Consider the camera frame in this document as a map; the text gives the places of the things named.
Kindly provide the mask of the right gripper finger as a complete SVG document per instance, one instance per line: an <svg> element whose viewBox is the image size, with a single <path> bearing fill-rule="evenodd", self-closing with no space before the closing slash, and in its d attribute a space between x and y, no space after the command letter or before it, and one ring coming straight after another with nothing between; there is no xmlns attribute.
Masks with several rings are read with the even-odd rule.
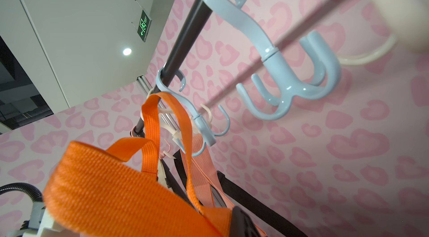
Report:
<svg viewBox="0 0 429 237"><path fill-rule="evenodd" d="M231 237L261 237L250 216L238 206L232 209Z"/></svg>

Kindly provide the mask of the pink shoulder bag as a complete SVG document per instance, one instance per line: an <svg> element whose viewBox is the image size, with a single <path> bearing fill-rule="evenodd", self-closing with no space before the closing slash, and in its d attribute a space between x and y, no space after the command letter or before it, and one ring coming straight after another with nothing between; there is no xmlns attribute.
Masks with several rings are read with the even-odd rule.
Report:
<svg viewBox="0 0 429 237"><path fill-rule="evenodd" d="M220 194L226 207L230 210L235 206L224 193L217 171L213 165L208 148L191 160L191 176L194 191L197 199L205 207L215 207L215 199L212 194L212 187Z"/></svg>

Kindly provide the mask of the small orange sling bag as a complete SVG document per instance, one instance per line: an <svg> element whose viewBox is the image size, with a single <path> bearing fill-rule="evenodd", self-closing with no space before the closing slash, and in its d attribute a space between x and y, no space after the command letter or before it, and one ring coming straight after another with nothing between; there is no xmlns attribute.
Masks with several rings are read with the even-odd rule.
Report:
<svg viewBox="0 0 429 237"><path fill-rule="evenodd" d="M167 92L142 105L144 138L122 138L107 150L71 142L44 190L44 202L59 224L88 237L230 237L232 210L205 207L187 180L189 203L157 180L160 151L159 100L178 119L186 169L191 168L192 125Z"/></svg>

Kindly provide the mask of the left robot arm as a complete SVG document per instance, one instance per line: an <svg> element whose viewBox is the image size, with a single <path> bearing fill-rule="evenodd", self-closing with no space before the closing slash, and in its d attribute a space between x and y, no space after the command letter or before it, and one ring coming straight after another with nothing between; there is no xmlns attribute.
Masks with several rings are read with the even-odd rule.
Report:
<svg viewBox="0 0 429 237"><path fill-rule="evenodd" d="M25 210L7 208L1 211L1 236L2 237L31 237L38 233L41 220L45 212L45 204L42 192L29 183L10 183L1 186L1 207L8 203L14 205L27 196L30 205Z"/></svg>

